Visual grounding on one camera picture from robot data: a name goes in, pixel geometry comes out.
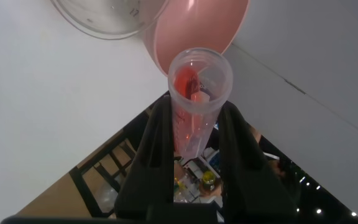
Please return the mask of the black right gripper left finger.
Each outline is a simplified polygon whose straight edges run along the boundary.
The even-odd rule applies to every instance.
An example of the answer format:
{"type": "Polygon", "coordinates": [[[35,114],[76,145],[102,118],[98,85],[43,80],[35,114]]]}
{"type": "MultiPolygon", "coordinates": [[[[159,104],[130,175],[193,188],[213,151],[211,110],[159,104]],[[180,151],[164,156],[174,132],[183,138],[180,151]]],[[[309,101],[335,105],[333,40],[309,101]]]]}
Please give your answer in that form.
{"type": "Polygon", "coordinates": [[[169,95],[154,105],[131,169],[114,204],[118,218],[145,218],[173,203],[174,143],[169,95]]]}

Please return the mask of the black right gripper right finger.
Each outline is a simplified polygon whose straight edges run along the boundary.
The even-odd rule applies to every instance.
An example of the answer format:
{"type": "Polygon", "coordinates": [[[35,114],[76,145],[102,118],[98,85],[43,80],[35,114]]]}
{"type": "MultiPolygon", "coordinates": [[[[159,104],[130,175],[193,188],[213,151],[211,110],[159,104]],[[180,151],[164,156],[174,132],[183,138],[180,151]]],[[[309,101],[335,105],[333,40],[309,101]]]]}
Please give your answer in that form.
{"type": "Polygon", "coordinates": [[[293,223],[297,206],[269,166],[237,107],[227,101],[219,116],[223,217],[226,223],[293,223]]]}

